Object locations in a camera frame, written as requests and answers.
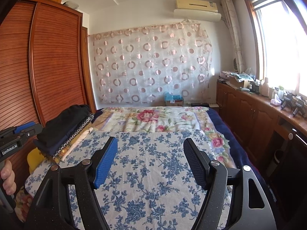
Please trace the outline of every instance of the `yellow cushion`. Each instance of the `yellow cushion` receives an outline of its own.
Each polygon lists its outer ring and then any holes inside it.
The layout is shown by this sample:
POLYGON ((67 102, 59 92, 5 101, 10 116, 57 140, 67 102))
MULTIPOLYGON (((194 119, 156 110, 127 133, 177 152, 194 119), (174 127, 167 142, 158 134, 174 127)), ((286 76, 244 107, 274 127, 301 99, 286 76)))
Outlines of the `yellow cushion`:
POLYGON ((45 157, 41 154, 38 148, 31 150, 27 156, 30 173, 32 173, 44 159, 45 157))

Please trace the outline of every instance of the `stack of folded clothes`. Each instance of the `stack of folded clothes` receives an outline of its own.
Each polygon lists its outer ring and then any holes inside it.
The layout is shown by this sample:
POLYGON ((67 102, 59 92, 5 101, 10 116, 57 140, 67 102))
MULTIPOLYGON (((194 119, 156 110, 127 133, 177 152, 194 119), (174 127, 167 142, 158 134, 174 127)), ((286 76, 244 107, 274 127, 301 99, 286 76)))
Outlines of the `stack of folded clothes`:
POLYGON ((45 157, 59 163, 93 130, 93 118, 88 105, 72 105, 48 121, 33 142, 45 157))

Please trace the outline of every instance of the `wooden countertop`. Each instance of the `wooden countertop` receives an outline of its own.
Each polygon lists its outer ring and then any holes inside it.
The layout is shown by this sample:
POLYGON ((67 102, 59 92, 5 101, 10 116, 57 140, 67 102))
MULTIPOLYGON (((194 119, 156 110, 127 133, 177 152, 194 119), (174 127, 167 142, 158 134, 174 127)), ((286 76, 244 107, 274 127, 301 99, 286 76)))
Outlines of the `wooden countertop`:
POLYGON ((297 130, 299 130, 301 133, 303 133, 307 137, 307 120, 305 120, 299 113, 293 117, 293 111, 289 107, 285 107, 283 110, 281 109, 281 106, 274 106, 270 103, 270 99, 266 98, 262 95, 257 95, 254 93, 248 93, 248 92, 242 92, 237 90, 239 93, 244 94, 246 96, 252 97, 255 100, 269 106, 274 111, 278 113, 280 117, 288 121, 293 127, 297 130))

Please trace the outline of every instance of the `pink circle pattern curtain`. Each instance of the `pink circle pattern curtain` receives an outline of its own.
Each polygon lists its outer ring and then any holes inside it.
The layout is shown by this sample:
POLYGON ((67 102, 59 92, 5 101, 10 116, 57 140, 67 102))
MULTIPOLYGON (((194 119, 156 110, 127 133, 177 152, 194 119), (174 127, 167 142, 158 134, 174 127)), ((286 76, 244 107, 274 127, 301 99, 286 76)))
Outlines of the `pink circle pattern curtain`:
POLYGON ((90 37, 101 104, 159 106, 165 92, 182 95, 185 103, 208 99, 212 45, 200 24, 128 28, 90 37))

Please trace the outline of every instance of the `human hand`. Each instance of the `human hand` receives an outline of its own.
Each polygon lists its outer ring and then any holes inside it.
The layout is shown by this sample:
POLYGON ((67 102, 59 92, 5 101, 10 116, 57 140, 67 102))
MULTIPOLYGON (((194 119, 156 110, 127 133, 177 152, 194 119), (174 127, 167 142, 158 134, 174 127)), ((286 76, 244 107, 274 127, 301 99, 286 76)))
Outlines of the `human hand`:
POLYGON ((16 191, 16 183, 15 180, 15 173, 12 170, 12 164, 9 160, 5 160, 5 165, 3 169, 0 171, 0 177, 3 182, 3 188, 7 192, 7 195, 12 195, 16 191))

